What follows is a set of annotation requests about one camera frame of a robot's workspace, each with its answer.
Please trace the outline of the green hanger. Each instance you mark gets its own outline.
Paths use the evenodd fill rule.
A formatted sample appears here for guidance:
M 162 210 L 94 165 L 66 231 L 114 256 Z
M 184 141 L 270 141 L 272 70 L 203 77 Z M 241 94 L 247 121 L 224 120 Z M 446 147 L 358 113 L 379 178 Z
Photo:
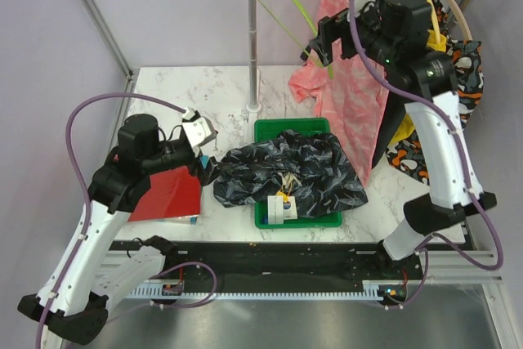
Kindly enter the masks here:
M 293 5 L 299 10 L 300 14 L 302 15 L 302 18 L 305 20 L 307 25 L 309 26 L 311 32 L 314 36 L 317 35 L 318 31 L 317 28 L 312 20 L 312 17 L 310 13 L 307 11 L 307 9 L 303 6 L 302 2 L 300 0 L 290 0 Z M 306 49 L 306 45 L 299 42 L 299 40 L 293 35 L 293 33 L 290 31 L 289 28 L 287 28 L 281 20 L 273 13 L 273 11 L 262 1 L 257 0 L 257 2 L 262 5 L 262 7 L 265 9 L 265 11 L 272 17 L 272 19 L 279 25 L 279 27 L 297 44 L 297 46 L 302 50 L 302 53 L 305 55 L 305 61 L 310 59 L 311 55 L 311 49 Z

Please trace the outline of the white blue price tag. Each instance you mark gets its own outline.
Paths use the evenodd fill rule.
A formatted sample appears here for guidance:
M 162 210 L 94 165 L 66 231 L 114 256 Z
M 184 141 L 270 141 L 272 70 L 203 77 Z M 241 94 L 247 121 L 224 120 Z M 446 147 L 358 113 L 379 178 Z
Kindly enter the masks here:
M 283 225 L 286 221 L 297 219 L 295 198 L 286 194 L 267 198 L 267 221 L 269 225 Z

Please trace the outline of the dark patterned shorts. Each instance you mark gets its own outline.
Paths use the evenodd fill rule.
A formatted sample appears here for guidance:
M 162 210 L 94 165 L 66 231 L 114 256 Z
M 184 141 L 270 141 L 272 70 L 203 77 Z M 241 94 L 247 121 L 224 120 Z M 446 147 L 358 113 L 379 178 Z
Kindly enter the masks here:
M 369 199 L 340 142 L 330 132 L 306 136 L 285 130 L 276 138 L 228 151 L 213 195 L 231 208 L 293 197 L 299 218 L 358 208 Z

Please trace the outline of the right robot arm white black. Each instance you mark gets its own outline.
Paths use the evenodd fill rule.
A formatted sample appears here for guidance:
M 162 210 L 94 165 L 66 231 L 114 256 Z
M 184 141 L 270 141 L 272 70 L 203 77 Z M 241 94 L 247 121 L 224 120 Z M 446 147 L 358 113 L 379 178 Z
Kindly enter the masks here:
M 473 170 L 458 112 L 458 84 L 451 58 L 427 45 L 429 0 L 348 0 L 349 7 L 318 23 L 310 42 L 323 65 L 333 61 L 333 42 L 343 59 L 359 56 L 373 78 L 400 97 L 413 121 L 429 174 L 429 193 L 405 203 L 405 219 L 381 242 L 385 257 L 401 261 L 440 231 L 481 215 L 496 196 Z

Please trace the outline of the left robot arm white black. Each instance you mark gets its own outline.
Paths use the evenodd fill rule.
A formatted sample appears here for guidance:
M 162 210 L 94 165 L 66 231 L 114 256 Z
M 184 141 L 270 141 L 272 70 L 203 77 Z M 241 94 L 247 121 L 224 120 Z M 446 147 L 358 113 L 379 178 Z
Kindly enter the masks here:
M 187 110 L 177 139 L 161 139 L 160 133 L 150 114 L 133 115 L 118 130 L 118 144 L 92 177 L 79 224 L 59 264 L 46 284 L 23 296 L 17 307 L 39 329 L 87 345 L 132 290 L 161 275 L 176 247 L 154 235 L 112 273 L 96 276 L 115 236 L 149 191 L 151 176 L 187 167 L 200 183 L 209 178 L 200 149 L 217 132 L 207 118 Z

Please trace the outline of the yellow shorts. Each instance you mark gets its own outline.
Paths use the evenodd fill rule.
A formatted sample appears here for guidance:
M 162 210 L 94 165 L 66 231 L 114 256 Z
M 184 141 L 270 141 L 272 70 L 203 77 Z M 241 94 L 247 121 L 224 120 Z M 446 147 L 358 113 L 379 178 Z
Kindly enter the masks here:
M 436 51 L 443 51 L 446 48 L 446 37 L 440 32 L 439 22 L 436 15 L 436 4 L 433 0 L 427 0 L 432 7 L 431 23 L 427 45 Z M 406 114 L 398 127 L 395 135 L 391 139 L 391 144 L 400 142 L 408 138 L 415 130 L 411 118 Z

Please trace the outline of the camouflage patterned shorts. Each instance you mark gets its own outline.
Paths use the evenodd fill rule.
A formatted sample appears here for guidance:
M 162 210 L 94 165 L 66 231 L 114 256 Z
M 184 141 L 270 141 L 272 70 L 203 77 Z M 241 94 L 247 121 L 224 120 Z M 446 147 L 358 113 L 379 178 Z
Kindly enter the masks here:
M 436 4 L 440 32 L 446 37 L 446 48 L 443 52 L 452 58 L 457 76 L 458 112 L 464 128 L 483 96 L 484 74 L 481 64 L 481 42 L 475 39 L 465 42 L 448 3 L 445 0 L 433 1 Z M 422 184 L 429 183 L 427 165 L 415 130 L 408 138 L 390 144 L 387 147 L 386 158 L 393 168 Z

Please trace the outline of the red folder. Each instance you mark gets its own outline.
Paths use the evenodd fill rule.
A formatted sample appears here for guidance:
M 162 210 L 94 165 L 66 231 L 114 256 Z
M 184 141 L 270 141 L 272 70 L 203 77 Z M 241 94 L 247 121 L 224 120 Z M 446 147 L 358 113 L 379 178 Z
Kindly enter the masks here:
M 142 196 L 128 222 L 166 221 L 195 225 L 201 212 L 201 186 L 187 167 L 150 177 L 150 189 Z

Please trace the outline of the pink dress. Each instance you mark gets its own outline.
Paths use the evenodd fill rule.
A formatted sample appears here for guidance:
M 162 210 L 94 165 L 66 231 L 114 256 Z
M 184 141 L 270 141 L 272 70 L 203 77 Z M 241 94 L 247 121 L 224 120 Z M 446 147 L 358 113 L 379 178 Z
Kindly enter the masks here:
M 378 131 L 387 103 L 388 90 L 383 88 L 354 56 L 342 59 L 342 43 L 332 45 L 333 63 L 319 67 L 318 56 L 295 70 L 288 87 L 297 102 L 315 99 L 314 115 L 329 121 L 333 133 L 346 153 L 364 186 L 373 165 Z

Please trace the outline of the dark navy garment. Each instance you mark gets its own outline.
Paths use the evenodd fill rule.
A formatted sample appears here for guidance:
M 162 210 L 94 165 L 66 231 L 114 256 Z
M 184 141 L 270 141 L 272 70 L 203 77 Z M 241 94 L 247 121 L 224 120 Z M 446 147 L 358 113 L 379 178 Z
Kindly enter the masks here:
M 333 16 L 340 11 L 349 12 L 349 0 L 321 0 L 318 22 L 321 18 L 325 16 Z M 316 54 L 315 51 L 311 50 L 311 58 L 313 53 Z M 322 66 L 319 57 L 315 63 L 322 68 L 329 68 L 331 65 Z M 392 137 L 395 135 L 396 130 L 400 126 L 404 116 L 405 112 L 398 107 L 398 104 L 395 103 L 392 98 L 390 98 L 390 93 L 388 92 L 387 103 L 385 105 L 381 125 L 378 131 L 378 139 L 373 155 L 372 168 L 377 165 L 377 162 L 383 156 L 386 147 L 390 143 Z

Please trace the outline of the green plastic tray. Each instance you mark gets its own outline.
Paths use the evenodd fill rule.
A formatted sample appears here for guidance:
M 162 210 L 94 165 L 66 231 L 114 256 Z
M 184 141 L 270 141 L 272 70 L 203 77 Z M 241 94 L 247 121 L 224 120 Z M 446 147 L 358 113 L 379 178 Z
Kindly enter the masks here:
M 268 141 L 276 138 L 282 131 L 294 130 L 302 135 L 330 132 L 329 121 L 325 118 L 300 119 L 258 119 L 253 126 L 254 141 Z M 343 222 L 341 213 L 330 213 L 314 219 L 298 218 L 282 224 L 269 224 L 266 202 L 254 206 L 254 224 L 260 230 L 334 228 Z

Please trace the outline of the aluminium frame post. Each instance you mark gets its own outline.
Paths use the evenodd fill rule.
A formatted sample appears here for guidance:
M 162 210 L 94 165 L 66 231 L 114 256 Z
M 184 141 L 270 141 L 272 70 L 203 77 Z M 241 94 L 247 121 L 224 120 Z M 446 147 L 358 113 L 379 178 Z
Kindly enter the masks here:
M 98 7 L 96 0 L 80 0 L 87 14 L 95 25 L 96 30 L 101 36 L 110 55 L 113 57 L 119 70 L 127 81 L 130 81 L 134 75 L 132 67 L 129 65 L 126 56 L 123 54 L 115 36 L 113 35 L 101 9 Z

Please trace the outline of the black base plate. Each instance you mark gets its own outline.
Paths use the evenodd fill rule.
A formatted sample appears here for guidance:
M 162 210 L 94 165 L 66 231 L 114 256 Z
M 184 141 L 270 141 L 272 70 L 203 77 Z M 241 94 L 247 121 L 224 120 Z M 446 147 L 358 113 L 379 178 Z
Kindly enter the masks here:
M 190 293 L 356 293 L 366 281 L 403 284 L 422 278 L 419 257 L 387 264 L 373 244 L 177 241 L 163 266 L 187 262 L 213 270 L 185 266 L 167 275 L 182 278 Z

